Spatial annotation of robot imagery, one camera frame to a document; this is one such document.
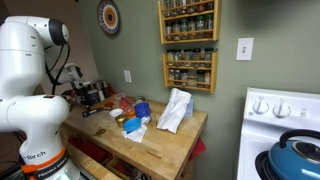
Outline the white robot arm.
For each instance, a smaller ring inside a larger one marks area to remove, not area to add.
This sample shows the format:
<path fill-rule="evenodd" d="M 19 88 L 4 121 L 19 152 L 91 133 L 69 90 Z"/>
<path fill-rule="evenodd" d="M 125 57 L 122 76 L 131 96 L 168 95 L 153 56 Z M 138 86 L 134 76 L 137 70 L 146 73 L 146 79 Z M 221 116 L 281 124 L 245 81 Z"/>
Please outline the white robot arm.
<path fill-rule="evenodd" d="M 0 26 L 0 130 L 22 131 L 22 171 L 34 180 L 80 180 L 59 129 L 69 114 L 67 101 L 36 95 L 45 75 L 44 49 L 64 45 L 69 31 L 61 21 L 9 16 Z"/>

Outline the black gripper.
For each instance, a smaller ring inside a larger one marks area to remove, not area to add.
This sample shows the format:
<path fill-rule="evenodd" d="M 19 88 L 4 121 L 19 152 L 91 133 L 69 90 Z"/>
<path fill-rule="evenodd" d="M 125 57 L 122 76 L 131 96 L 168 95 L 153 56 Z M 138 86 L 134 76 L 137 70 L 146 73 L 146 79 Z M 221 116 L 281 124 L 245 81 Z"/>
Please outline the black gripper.
<path fill-rule="evenodd" d="M 71 98 L 83 100 L 87 91 L 90 89 L 90 81 L 73 81 L 71 82 L 72 89 L 69 92 Z"/>

